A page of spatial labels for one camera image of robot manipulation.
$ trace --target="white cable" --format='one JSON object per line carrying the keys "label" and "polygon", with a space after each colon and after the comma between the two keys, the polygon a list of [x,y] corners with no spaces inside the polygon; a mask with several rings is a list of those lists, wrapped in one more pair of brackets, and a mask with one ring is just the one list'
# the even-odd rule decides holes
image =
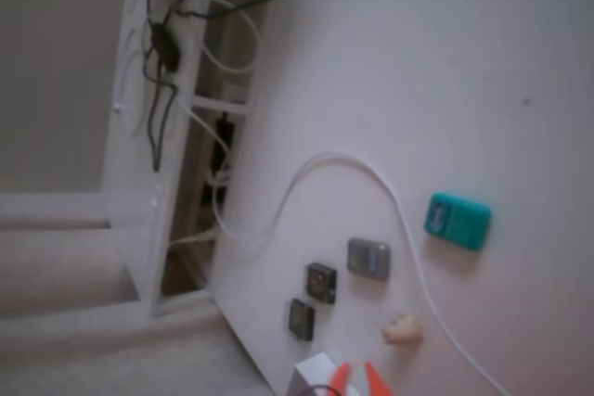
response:
{"label": "white cable", "polygon": [[205,120],[203,120],[200,116],[194,113],[191,110],[191,108],[184,104],[184,101],[182,101],[181,98],[179,98],[178,96],[175,97],[175,102],[185,113],[189,115],[190,118],[192,118],[194,121],[200,124],[206,132],[211,134],[211,136],[217,143],[219,143],[219,145],[225,151],[226,154],[229,153],[228,145],[225,143],[225,141],[223,141],[223,139],[218,135],[218,133],[213,129],[213,127],[208,125],[208,123]]}
{"label": "white cable", "polygon": [[[232,4],[231,2],[229,2],[228,0],[210,0],[210,1],[215,2],[216,4],[227,6],[229,8],[235,7],[235,5]],[[227,73],[231,73],[231,74],[241,74],[241,73],[247,73],[247,72],[252,71],[253,69],[256,68],[256,65],[258,64],[258,60],[260,59],[260,33],[258,32],[258,27],[256,27],[255,23],[253,23],[253,20],[252,20],[252,18],[250,18],[248,13],[246,13],[243,10],[239,10],[237,13],[245,20],[245,23],[248,25],[248,27],[250,27],[250,29],[253,32],[253,40],[255,41],[255,49],[254,49],[254,57],[250,61],[249,64],[245,65],[244,67],[239,67],[239,68],[228,67],[223,62],[221,62],[216,57],[214,57],[213,53],[211,53],[211,50],[209,50],[208,47],[204,43],[202,43],[202,45],[201,45],[202,51],[204,52],[206,57],[217,68],[219,68],[220,70],[225,71]]]}
{"label": "white cable", "polygon": [[410,230],[410,227],[408,226],[407,219],[405,218],[405,215],[402,212],[402,209],[403,209],[402,201],[401,201],[400,197],[398,196],[398,194],[396,193],[395,189],[390,185],[390,183],[388,183],[388,181],[385,179],[385,177],[368,162],[366,162],[366,161],[362,160],[361,158],[356,157],[354,155],[349,155],[349,154],[341,153],[341,152],[323,152],[323,153],[314,155],[309,160],[304,162],[302,164],[302,166],[297,170],[297,172],[292,176],[291,181],[289,182],[289,185],[285,191],[285,194],[283,195],[282,199],[280,200],[280,204],[278,205],[277,210],[276,210],[272,220],[270,221],[270,223],[266,224],[262,229],[260,229],[258,231],[254,231],[251,234],[239,235],[236,232],[229,229],[229,227],[225,224],[225,222],[223,221],[223,219],[221,217],[220,211],[218,209],[218,203],[217,203],[216,199],[214,199],[216,197],[216,189],[217,189],[217,185],[215,185],[213,188],[213,210],[214,210],[214,215],[216,216],[216,220],[220,224],[223,231],[228,236],[230,236],[231,238],[235,238],[236,240],[242,240],[242,241],[253,240],[254,238],[257,238],[259,236],[262,236],[262,235],[268,233],[277,224],[278,219],[280,218],[282,209],[285,206],[285,203],[287,202],[287,198],[289,197],[291,190],[295,187],[297,182],[314,166],[316,166],[320,163],[331,162],[331,161],[347,162],[347,163],[351,163],[351,164],[355,164],[357,166],[363,167],[368,172],[370,172],[372,174],[372,176],[375,177],[381,183],[381,185],[383,185],[383,187],[388,191],[388,193],[390,194],[390,196],[392,197],[392,199],[394,201],[394,205],[395,205],[396,209],[398,210],[398,217],[400,219],[400,223],[405,230],[405,234],[407,236],[407,244],[408,244],[408,247],[410,248],[413,262],[415,263],[415,269],[417,270],[417,275],[419,277],[421,289],[423,291],[423,294],[425,295],[425,299],[427,301],[427,304],[429,305],[429,309],[431,310],[433,317],[437,321],[437,324],[444,331],[445,336],[449,339],[449,341],[452,343],[452,345],[454,345],[456,350],[458,350],[458,352],[460,354],[462,354],[462,356],[464,356],[464,358],[469,362],[469,364],[472,365],[474,367],[474,369],[476,371],[478,371],[487,382],[489,382],[489,384],[491,384],[503,396],[511,396],[511,393],[509,393],[503,387],[503,385],[501,385],[499,382],[497,382],[497,380],[494,377],[492,377],[483,368],[483,366],[480,365],[466,351],[466,349],[462,346],[462,344],[456,339],[454,334],[447,327],[446,322],[442,318],[441,314],[437,311],[437,307],[435,306],[435,302],[433,301],[431,291],[429,290],[429,286],[427,285],[427,278],[425,277],[425,273],[422,269],[421,261],[419,258],[419,253],[415,249],[415,243],[412,238],[412,232]]}
{"label": "white cable", "polygon": [[195,236],[187,236],[185,238],[178,238],[177,240],[172,241],[169,243],[169,246],[173,245],[181,245],[184,243],[192,243],[192,242],[207,242],[207,241],[215,241],[219,237],[219,228],[218,226],[210,228],[208,231],[200,232]]}

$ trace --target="teal container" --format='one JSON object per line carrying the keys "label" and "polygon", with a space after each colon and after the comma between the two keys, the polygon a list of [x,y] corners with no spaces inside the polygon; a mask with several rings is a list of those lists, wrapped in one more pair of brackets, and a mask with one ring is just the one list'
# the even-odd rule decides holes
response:
{"label": "teal container", "polygon": [[491,210],[480,203],[438,193],[431,198],[425,231],[468,250],[479,250],[486,241]]}

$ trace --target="small square object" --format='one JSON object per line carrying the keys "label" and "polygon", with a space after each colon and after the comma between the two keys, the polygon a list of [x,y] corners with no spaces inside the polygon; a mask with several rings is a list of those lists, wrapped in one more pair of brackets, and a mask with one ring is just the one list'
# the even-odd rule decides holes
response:
{"label": "small square object", "polygon": [[390,277],[390,247],[380,241],[351,238],[346,268],[349,272],[374,280]]}
{"label": "small square object", "polygon": [[425,231],[468,250],[483,247],[491,210],[483,204],[439,193],[431,198]]}
{"label": "small square object", "polygon": [[336,301],[336,270],[320,263],[307,265],[307,295],[324,303]]}
{"label": "small square object", "polygon": [[299,299],[293,299],[289,308],[289,331],[298,340],[306,342],[314,338],[316,310]]}

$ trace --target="black cable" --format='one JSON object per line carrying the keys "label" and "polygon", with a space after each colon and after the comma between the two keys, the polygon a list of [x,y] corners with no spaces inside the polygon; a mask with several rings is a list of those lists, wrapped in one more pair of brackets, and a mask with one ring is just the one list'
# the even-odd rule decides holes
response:
{"label": "black cable", "polygon": [[[272,1],[272,0],[251,0],[244,4],[234,6],[230,9],[226,9],[224,11],[219,11],[217,13],[210,13],[210,14],[201,14],[201,13],[197,13],[194,11],[183,11],[183,10],[176,10],[175,13],[182,17],[193,17],[193,18],[207,19],[207,20],[208,19],[218,19],[218,18],[222,18],[224,16],[228,16],[230,14],[233,14],[237,11],[242,10],[242,9],[250,8],[252,6],[261,5],[263,3],[270,2],[270,1]],[[173,13],[174,13],[173,7],[169,6],[167,8],[167,12],[165,13],[165,17],[163,18],[163,21],[161,23],[163,26],[167,25],[171,16],[173,15]],[[152,30],[154,24],[152,21],[152,17],[150,15],[150,0],[147,0],[147,22],[148,22],[149,27]],[[148,81],[155,84],[155,94],[154,94],[154,97],[152,100],[152,104],[150,106],[150,111],[148,113],[147,132],[148,132],[148,141],[150,143],[150,149],[151,149],[151,153],[152,153],[152,169],[154,172],[158,172],[159,169],[161,168],[161,155],[162,155],[163,138],[165,135],[165,124],[167,123],[167,118],[169,117],[169,112],[170,112],[171,107],[174,103],[175,97],[177,96],[177,86],[173,83],[166,82],[162,79],[163,66],[161,63],[161,59],[159,59],[157,62],[157,76],[156,77],[150,76],[149,70],[148,70],[148,64],[149,64],[150,56],[152,55],[154,49],[155,49],[154,45],[151,45],[149,47],[147,53],[145,54],[143,67],[142,67],[142,74]],[[157,105],[159,104],[159,96],[161,94],[162,87],[170,88],[172,93],[171,93],[171,96],[169,97],[169,101],[167,101],[165,110],[163,111],[163,116],[161,118],[161,125],[160,125],[160,129],[159,129],[158,140],[157,140],[157,142],[155,142],[155,138],[153,136],[153,121],[155,118]]]}
{"label": "black cable", "polygon": [[196,11],[177,9],[175,11],[175,14],[177,14],[178,16],[181,16],[183,18],[196,18],[196,19],[206,19],[206,20],[219,19],[224,16],[228,16],[229,14],[237,13],[238,11],[241,11],[242,9],[251,8],[253,6],[261,5],[266,2],[270,2],[270,1],[271,0],[251,0],[244,4],[233,6],[232,8],[225,9],[223,11],[218,11],[216,13],[208,13],[208,14],[197,13]]}
{"label": "black cable", "polygon": [[[161,68],[162,64],[159,63],[157,68],[157,77],[161,77]],[[152,97],[152,104],[150,105],[150,111],[148,112],[148,119],[147,119],[147,136],[148,142],[150,143],[150,154],[152,156],[152,170],[154,172],[158,172],[161,167],[161,159],[157,157],[157,153],[161,150],[155,143],[155,138],[152,135],[152,124],[155,119],[155,111],[157,110],[157,104],[159,104],[159,96],[161,94],[161,84],[157,83],[155,85],[155,94]]]}
{"label": "black cable", "polygon": [[314,393],[315,390],[329,390],[334,396],[342,396],[341,393],[331,387],[330,385],[312,385],[311,387],[306,388],[300,393],[297,393],[297,396],[316,396]]}

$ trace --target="gray square device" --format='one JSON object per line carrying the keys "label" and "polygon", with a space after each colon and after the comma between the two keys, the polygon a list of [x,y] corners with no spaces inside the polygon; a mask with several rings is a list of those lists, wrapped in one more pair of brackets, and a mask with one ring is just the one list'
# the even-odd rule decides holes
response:
{"label": "gray square device", "polygon": [[390,247],[380,241],[351,238],[346,268],[349,272],[374,280],[390,277]]}

